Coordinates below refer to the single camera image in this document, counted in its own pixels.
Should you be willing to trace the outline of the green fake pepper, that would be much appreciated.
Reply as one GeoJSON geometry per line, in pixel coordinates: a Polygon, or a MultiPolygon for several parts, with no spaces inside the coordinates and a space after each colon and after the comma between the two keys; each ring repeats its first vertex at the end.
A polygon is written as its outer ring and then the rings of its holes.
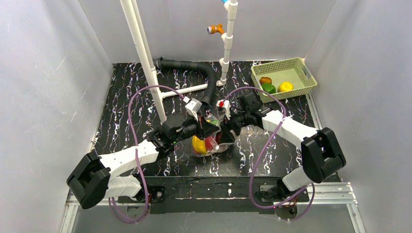
{"type": "Polygon", "coordinates": [[[274,85],[270,84],[270,83],[262,83],[261,84],[262,90],[264,90],[265,92],[269,93],[269,94],[274,94],[276,93],[276,88],[274,85]]]}

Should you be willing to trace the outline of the clear zip top bag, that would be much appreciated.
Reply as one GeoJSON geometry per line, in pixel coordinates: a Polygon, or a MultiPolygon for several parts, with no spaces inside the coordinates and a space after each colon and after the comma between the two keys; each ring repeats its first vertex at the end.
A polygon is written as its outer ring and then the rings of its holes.
{"type": "Polygon", "coordinates": [[[226,151],[238,139],[243,127],[253,125],[263,128],[262,119],[266,114],[260,111],[232,113],[231,117],[222,115],[218,120],[205,120],[198,117],[197,122],[202,123],[202,129],[206,129],[209,122],[219,128],[210,136],[200,139],[197,136],[191,138],[192,148],[196,157],[206,157],[226,151]]]}

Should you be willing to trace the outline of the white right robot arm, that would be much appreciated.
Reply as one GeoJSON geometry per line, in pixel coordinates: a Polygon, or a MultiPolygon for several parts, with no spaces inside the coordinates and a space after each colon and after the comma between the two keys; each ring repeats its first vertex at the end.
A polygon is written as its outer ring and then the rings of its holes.
{"type": "Polygon", "coordinates": [[[232,144],[243,127],[253,125],[275,133],[294,144],[302,156],[302,164],[277,181],[275,193],[285,197],[310,183],[321,183],[346,165],[346,159],[335,133],[330,128],[318,130],[283,115],[272,106],[257,102],[253,93],[238,98],[241,109],[230,108],[229,100],[216,106],[224,112],[219,120],[219,146],[232,144]]]}

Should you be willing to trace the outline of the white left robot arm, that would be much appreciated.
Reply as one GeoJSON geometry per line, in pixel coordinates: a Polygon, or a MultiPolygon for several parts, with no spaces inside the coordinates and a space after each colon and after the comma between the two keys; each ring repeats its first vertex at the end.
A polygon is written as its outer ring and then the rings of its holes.
{"type": "Polygon", "coordinates": [[[170,115],[136,146],[111,154],[84,155],[67,178],[67,185],[83,209],[107,198],[135,197],[144,188],[143,179],[123,177],[122,173],[169,156],[180,141],[192,136],[206,139],[218,131],[219,127],[203,116],[183,119],[182,115],[170,115]]]}

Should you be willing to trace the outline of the orange brown fake bread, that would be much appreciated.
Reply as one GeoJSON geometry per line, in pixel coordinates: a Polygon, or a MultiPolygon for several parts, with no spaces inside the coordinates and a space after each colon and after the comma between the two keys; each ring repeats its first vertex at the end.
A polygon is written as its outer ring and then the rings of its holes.
{"type": "Polygon", "coordinates": [[[259,80],[260,84],[272,84],[272,79],[269,77],[261,77],[259,80]]]}

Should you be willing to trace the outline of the yellow fake lemon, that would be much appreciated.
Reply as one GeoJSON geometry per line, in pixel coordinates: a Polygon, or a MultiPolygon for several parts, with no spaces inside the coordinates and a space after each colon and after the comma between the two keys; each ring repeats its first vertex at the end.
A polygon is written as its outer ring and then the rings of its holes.
{"type": "Polygon", "coordinates": [[[294,86],[290,82],[283,82],[279,85],[278,91],[279,92],[287,92],[287,91],[292,91],[294,89],[294,86]]]}

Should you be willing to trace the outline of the red fake fruit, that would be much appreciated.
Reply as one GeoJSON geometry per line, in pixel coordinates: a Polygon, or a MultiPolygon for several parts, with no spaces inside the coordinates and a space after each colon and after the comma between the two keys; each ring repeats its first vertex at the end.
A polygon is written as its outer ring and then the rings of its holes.
{"type": "Polygon", "coordinates": [[[216,133],[205,139],[206,150],[208,153],[216,152],[219,149],[222,133],[216,133]]]}

